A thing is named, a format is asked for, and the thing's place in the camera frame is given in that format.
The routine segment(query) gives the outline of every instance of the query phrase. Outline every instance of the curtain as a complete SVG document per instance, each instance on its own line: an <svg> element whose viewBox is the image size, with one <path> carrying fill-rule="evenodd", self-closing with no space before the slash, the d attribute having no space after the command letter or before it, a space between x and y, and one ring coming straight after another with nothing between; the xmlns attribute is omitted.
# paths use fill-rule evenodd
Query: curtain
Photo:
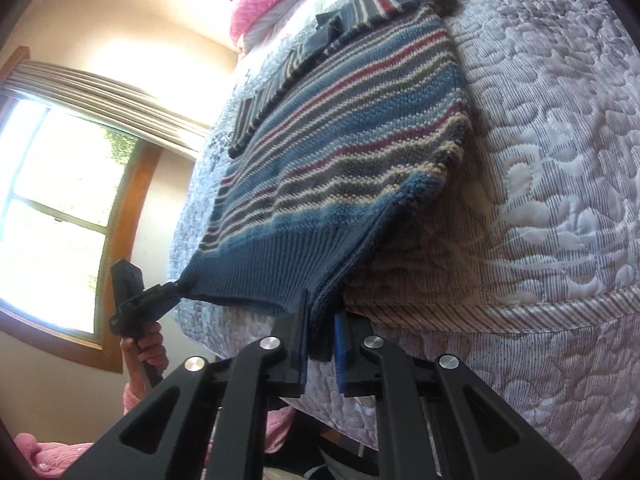
<svg viewBox="0 0 640 480"><path fill-rule="evenodd" d="M148 140L195 159L209 126L167 110L139 88L63 66L23 59L0 92L29 98L98 124Z"/></svg>

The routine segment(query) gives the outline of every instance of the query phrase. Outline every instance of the wall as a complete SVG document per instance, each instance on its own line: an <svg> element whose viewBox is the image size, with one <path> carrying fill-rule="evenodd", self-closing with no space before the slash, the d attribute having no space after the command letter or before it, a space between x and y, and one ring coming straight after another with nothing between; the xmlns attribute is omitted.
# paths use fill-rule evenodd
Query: wall
<svg viewBox="0 0 640 480"><path fill-rule="evenodd" d="M166 261L193 163L164 152L142 210L131 261L145 285L166 281ZM211 352L188 340L173 319L161 319L170 373L186 358ZM92 442L122 415L128 375L90 368L33 348L0 332L0 416L11 434L41 442Z"/></svg>
<svg viewBox="0 0 640 480"><path fill-rule="evenodd" d="M212 123L236 54L202 35L215 8L195 18L180 13L215 1L160 1L36 0L0 51L0 65L16 46L27 45L32 59L139 86L168 107ZM132 255L147 285L165 281L168 248L192 169L188 160L165 152L154 175ZM171 319L161 322L172 368L194 354L211 357ZM92 442L120 417L126 374L62 360L4 333L0 355L0 415L13 434L33 433L41 442Z"/></svg>

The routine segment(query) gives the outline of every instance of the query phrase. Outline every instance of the sweater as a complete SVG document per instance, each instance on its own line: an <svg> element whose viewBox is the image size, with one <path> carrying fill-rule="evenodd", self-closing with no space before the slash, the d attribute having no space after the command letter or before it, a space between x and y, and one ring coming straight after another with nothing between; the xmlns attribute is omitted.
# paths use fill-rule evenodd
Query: sweater
<svg viewBox="0 0 640 480"><path fill-rule="evenodd" d="M331 355L345 277L430 204L471 134L465 78L439 13L455 0L353 0L240 107L183 294L260 314L295 312Z"/></svg>
<svg viewBox="0 0 640 480"><path fill-rule="evenodd" d="M131 392L129 384L124 387L122 400L124 415L127 415L140 402L140 399ZM293 422L295 411L291 406L286 406L268 413L267 433L264 441L265 453L275 453L282 447ZM92 443L70 446L58 442L39 443L29 433L19 433L14 442L22 456L41 478L60 478L62 473L92 446Z"/></svg>

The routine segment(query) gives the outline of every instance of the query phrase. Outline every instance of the human hand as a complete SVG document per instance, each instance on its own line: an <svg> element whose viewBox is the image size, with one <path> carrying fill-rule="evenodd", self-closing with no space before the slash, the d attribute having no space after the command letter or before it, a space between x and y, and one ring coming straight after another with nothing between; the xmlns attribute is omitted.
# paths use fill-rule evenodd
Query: human hand
<svg viewBox="0 0 640 480"><path fill-rule="evenodd" d="M158 368L160 373L169 366L169 359L166 355L166 348L162 345L162 327L157 321L148 323L144 327L144 337L140 338L138 344L128 337L120 343L124 362L129 371L129 387L131 393L142 399L146 395L145 383L147 383L142 362L146 361L150 365Z"/></svg>

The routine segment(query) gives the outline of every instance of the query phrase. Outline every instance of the window frame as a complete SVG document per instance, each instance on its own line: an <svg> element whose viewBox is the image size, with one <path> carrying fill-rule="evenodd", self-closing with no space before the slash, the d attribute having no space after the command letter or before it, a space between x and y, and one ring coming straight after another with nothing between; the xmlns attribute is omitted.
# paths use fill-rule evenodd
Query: window frame
<svg viewBox="0 0 640 480"><path fill-rule="evenodd" d="M22 316L0 304L0 330L16 339L68 361L111 372L122 373L120 339L109 330L115 313L110 266L117 260L130 260L138 221L145 203L162 148L137 140L113 203L106 228L104 249L96 286L95 338L82 338L82 332L60 332L55 326Z"/></svg>

